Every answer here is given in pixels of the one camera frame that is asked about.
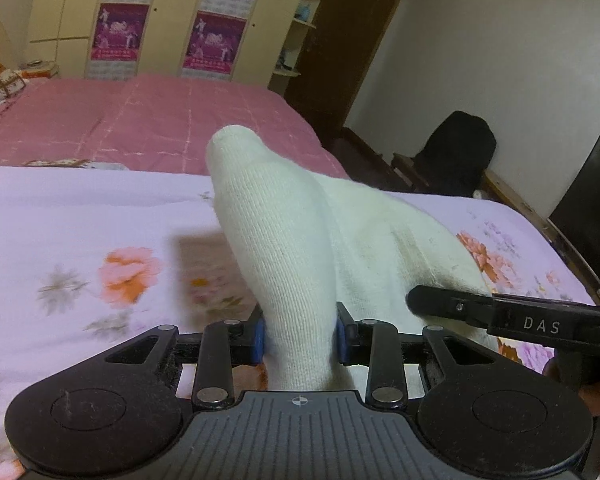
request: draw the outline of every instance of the gray ribbed plate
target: gray ribbed plate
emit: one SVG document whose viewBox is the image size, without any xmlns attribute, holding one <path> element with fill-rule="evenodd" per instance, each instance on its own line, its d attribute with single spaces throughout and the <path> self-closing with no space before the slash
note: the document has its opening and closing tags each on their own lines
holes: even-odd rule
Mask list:
<svg viewBox="0 0 600 480">
<path fill-rule="evenodd" d="M 42 480 L 26 473 L 27 480 Z M 165 455 L 124 480 L 471 480 L 433 456 L 405 418 L 354 392 L 248 392 L 195 416 Z M 554 480 L 577 480 L 565 472 Z"/>
</svg>

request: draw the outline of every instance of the crosshair symbol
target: crosshair symbol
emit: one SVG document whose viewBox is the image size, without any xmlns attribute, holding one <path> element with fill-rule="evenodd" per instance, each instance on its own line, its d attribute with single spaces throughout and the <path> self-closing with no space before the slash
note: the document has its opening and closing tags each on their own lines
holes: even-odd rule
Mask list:
<svg viewBox="0 0 600 480">
<path fill-rule="evenodd" d="M 289 402 L 294 403 L 298 408 L 301 408 L 302 406 L 306 405 L 307 403 L 311 402 L 309 399 L 307 399 L 306 397 L 303 397 L 302 395 L 297 396 L 293 399 L 291 399 Z"/>
</svg>

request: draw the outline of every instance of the chair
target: chair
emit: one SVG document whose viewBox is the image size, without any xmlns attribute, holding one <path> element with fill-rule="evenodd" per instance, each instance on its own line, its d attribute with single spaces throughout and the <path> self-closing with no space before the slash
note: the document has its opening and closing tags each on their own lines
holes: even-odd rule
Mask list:
<svg viewBox="0 0 600 480">
<path fill-rule="evenodd" d="M 412 182 L 414 192 L 471 197 L 495 149 L 496 139 L 484 119 L 456 110 L 420 153 L 413 158 L 394 153 L 391 166 Z"/>
</svg>

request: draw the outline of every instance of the white floral sheet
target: white floral sheet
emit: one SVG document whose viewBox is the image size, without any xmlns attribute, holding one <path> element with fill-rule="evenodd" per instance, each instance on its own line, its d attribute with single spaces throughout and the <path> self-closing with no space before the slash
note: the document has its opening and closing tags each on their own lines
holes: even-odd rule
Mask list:
<svg viewBox="0 0 600 480">
<path fill-rule="evenodd" d="M 207 176 L 0 167 L 0 480 L 22 471 L 2 421 L 30 384 L 160 324 L 200 332 L 209 322 L 248 316 L 255 300 L 212 197 Z M 513 211 L 468 199 L 401 198 L 458 234 L 493 290 L 587 301 Z M 542 347 L 509 345 L 503 353 L 533 368 L 548 358 Z M 190 393 L 192 375 L 186 367 L 179 396 Z M 236 375 L 238 387 L 266 388 L 263 369 Z"/>
</svg>

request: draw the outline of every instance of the white knit fabric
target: white knit fabric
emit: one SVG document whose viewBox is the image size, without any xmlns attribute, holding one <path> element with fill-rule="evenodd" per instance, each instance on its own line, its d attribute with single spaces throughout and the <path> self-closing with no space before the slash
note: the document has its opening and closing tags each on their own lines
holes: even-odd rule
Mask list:
<svg viewBox="0 0 600 480">
<path fill-rule="evenodd" d="M 216 214 L 264 313 L 271 390 L 364 392 L 366 368 L 344 368 L 334 354 L 336 301 L 354 319 L 421 333 L 432 320 L 414 316 L 405 304 L 415 285 L 489 294 L 451 232 L 398 199 L 304 170 L 243 126 L 218 131 L 206 159 Z M 483 330 L 435 322 L 496 348 Z M 412 368 L 414 397 L 422 385 Z"/>
</svg>

